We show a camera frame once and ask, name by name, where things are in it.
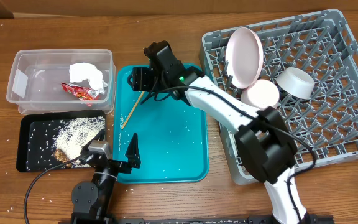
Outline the brown food scrap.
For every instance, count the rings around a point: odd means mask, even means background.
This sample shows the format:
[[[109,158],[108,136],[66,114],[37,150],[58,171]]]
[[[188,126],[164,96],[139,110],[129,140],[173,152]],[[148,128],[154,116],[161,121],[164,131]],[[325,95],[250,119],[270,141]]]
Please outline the brown food scrap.
[[[56,149],[53,153],[53,156],[57,161],[59,161],[61,163],[65,163],[65,162],[69,161],[68,156],[60,149]]]

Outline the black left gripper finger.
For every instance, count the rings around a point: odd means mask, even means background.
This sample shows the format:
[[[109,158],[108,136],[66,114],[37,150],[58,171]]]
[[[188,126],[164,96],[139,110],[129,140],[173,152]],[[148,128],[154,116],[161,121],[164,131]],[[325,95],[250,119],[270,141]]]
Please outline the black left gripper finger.
[[[125,156],[128,159],[128,164],[131,168],[138,169],[141,165],[141,159],[139,154],[139,146],[138,146],[138,135],[134,133],[132,139],[128,145]]]
[[[100,130],[93,139],[85,144],[85,148],[88,148],[93,141],[102,141],[104,139],[105,133],[106,132],[104,129]]]

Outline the white tissue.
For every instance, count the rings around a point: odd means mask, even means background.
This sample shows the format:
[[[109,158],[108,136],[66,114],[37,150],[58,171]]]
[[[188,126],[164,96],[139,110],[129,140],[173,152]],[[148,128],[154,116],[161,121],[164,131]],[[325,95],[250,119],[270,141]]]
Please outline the white tissue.
[[[87,80],[91,89],[105,94],[108,84],[103,79],[102,71],[90,63],[75,63],[70,65],[69,77],[71,83],[80,83]]]

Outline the pink round plate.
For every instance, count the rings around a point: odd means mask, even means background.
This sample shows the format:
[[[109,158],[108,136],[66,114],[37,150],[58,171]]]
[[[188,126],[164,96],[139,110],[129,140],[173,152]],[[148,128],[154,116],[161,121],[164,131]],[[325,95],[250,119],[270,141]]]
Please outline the pink round plate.
[[[232,75],[232,84],[245,89],[253,84],[262,70],[264,51],[257,34],[245,27],[235,30],[226,46],[226,73]]]

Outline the grey-white bowl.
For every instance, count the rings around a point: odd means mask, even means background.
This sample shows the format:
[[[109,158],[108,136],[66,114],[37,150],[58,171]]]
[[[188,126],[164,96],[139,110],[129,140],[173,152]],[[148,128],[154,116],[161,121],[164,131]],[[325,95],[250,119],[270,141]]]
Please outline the grey-white bowl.
[[[315,85],[309,74],[295,67],[286,68],[276,78],[276,82],[281,89],[301,99],[308,99]]]

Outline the pink bowl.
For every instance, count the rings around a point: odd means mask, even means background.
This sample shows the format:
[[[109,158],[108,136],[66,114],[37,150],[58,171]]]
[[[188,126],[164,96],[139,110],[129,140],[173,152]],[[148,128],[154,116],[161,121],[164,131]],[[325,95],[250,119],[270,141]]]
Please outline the pink bowl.
[[[247,105],[264,110],[269,106],[277,108],[280,93],[277,86],[268,80],[257,80],[241,94],[241,101]]]

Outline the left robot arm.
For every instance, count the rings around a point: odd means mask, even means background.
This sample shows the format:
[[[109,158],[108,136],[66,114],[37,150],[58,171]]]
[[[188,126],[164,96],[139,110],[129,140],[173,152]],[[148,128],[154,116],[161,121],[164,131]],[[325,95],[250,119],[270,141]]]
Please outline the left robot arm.
[[[71,193],[73,213],[71,223],[118,223],[109,213],[109,204],[120,173],[130,174],[141,165],[138,135],[135,133],[129,143],[125,156],[127,161],[114,160],[108,142],[100,140],[105,134],[101,130],[86,143],[80,152],[79,161],[94,168],[91,181],[77,184]]]

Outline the wooden chopstick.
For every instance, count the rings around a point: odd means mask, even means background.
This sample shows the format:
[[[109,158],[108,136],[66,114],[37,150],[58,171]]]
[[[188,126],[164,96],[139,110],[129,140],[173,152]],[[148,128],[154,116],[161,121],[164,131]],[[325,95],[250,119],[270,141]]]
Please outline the wooden chopstick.
[[[138,99],[136,100],[135,104],[133,105],[132,109],[130,110],[130,112],[129,112],[127,118],[126,118],[125,121],[123,122],[123,124],[122,124],[122,126],[121,126],[121,130],[123,130],[123,129],[126,127],[128,121],[130,120],[130,118],[131,118],[133,112],[134,112],[135,109],[137,108],[137,105],[138,105],[139,102],[141,101],[141,99],[142,99],[142,97],[144,96],[144,94],[145,94],[144,91],[142,91],[142,92],[140,93]]]

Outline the red snack wrapper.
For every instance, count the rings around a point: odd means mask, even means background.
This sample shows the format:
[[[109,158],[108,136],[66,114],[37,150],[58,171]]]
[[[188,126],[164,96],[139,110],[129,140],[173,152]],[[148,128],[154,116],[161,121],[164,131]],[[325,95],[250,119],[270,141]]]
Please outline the red snack wrapper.
[[[98,100],[100,98],[99,92],[91,88],[71,83],[62,83],[62,88],[65,92],[71,93],[80,100]]]

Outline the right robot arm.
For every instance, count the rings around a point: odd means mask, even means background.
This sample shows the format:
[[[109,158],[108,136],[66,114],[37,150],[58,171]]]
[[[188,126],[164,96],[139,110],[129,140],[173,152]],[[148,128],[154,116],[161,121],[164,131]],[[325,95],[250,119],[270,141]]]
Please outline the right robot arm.
[[[211,115],[234,135],[246,171],[267,189],[277,223],[306,223],[296,185],[296,137],[279,112],[246,105],[217,87],[200,69],[185,67],[167,41],[144,49],[148,67],[134,67],[127,83],[147,98],[164,93]]]

